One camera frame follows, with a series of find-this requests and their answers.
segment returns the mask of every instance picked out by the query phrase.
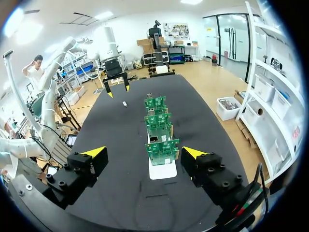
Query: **glass door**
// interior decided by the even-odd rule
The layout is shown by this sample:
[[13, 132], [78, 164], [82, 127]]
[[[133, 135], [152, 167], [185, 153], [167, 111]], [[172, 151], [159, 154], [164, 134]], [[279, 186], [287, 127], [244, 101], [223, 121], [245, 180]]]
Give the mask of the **glass door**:
[[221, 15], [218, 20], [221, 36], [220, 65], [245, 81], [249, 55], [246, 15]]
[[218, 33], [218, 23], [217, 17], [212, 16], [204, 18], [204, 29], [206, 36], [206, 56], [212, 58], [212, 55], [216, 55], [219, 58], [219, 33]]

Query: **ceiling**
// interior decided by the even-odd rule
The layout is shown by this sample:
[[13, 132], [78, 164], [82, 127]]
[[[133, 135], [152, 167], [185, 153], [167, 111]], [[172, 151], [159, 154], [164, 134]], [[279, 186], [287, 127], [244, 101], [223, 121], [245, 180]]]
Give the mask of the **ceiling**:
[[[234, 6], [244, 6], [245, 0], [204, 0], [198, 5], [181, 4], [180, 0], [31, 0], [28, 4], [21, 7], [24, 11], [40, 10], [38, 13], [26, 14], [24, 20], [33, 20], [43, 25], [43, 30], [38, 38], [29, 44], [20, 46], [15, 42], [15, 34], [7, 39], [4, 37], [0, 52], [3, 54], [9, 49], [13, 49], [12, 65], [15, 77], [18, 81], [23, 80], [21, 69], [29, 64], [37, 55], [42, 54], [44, 57], [45, 49], [55, 43], [65, 40], [68, 36], [81, 34], [89, 27], [98, 25], [100, 22], [94, 22], [89, 26], [61, 24], [75, 20], [78, 15], [74, 12], [94, 17], [102, 12], [111, 11], [111, 18], [124, 15], [144, 13], [151, 11], [190, 11], [203, 14], [207, 11], [228, 8]], [[3, 62], [0, 62], [0, 81], [3, 83], [7, 80], [7, 74]]]

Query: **yellow warning tape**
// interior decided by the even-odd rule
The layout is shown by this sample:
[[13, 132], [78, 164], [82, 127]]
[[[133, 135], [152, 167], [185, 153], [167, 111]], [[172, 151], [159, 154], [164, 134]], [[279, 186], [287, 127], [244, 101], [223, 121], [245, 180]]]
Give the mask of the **yellow warning tape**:
[[82, 106], [82, 107], [78, 107], [78, 108], [75, 108], [75, 109], [72, 109], [72, 110], [81, 110], [81, 109], [84, 109], [84, 108], [87, 108], [87, 107], [92, 107], [93, 105], [86, 105], [86, 106]]

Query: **ceiling light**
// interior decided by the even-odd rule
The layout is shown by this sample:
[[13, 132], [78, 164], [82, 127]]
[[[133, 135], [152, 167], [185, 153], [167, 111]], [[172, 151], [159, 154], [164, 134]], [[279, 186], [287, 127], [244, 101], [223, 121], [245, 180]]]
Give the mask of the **ceiling light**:
[[24, 17], [24, 11], [21, 8], [17, 8], [9, 17], [7, 20], [5, 26], [4, 26], [4, 34], [10, 38], [15, 31], [20, 26], [21, 21]]
[[181, 0], [183, 4], [197, 5], [201, 3], [203, 0]]
[[3, 84], [3, 90], [7, 90], [9, 87], [10, 87], [10, 82], [9, 81], [6, 81], [4, 84]]
[[95, 18], [98, 19], [98, 20], [102, 20], [104, 18], [108, 18], [108, 17], [111, 17], [111, 16], [113, 16], [113, 13], [110, 12], [110, 11], [107, 11], [107, 12], [104, 12], [104, 13], [101, 13], [101, 14], [95, 16]]
[[57, 50], [57, 48], [59, 47], [59, 44], [53, 44], [51, 46], [49, 46], [46, 50], [45, 53], [52, 53], [55, 52]]
[[24, 22], [16, 33], [17, 43], [23, 45], [34, 41], [42, 29], [43, 25], [41, 24], [29, 21]]

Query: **wooden floor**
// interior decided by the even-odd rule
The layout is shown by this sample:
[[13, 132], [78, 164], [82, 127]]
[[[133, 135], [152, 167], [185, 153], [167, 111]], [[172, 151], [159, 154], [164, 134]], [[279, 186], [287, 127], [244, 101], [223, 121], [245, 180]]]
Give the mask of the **wooden floor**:
[[[242, 79], [234, 76], [222, 67], [213, 67], [211, 63], [206, 61], [190, 62], [184, 65], [171, 65], [171, 69], [175, 69], [176, 74], [181, 74], [196, 89], [215, 114], [217, 98], [233, 96], [235, 89], [244, 91], [247, 88], [247, 84]], [[147, 68], [132, 70], [128, 74], [129, 77], [136, 75], [138, 77], [149, 78]], [[96, 84], [98, 87], [101, 87], [99, 80], [84, 83], [86, 93], [72, 106], [72, 109], [76, 113], [77, 121], [80, 123], [84, 122], [91, 110], [91, 106], [99, 96], [99, 94], [93, 94], [95, 89], [97, 89]], [[235, 120], [222, 121], [218, 116], [217, 118], [239, 153], [248, 181], [251, 182], [253, 180], [259, 162], [262, 162], [263, 170], [265, 170], [264, 172], [267, 176], [268, 172], [260, 150], [250, 148], [249, 142], [244, 138]]]

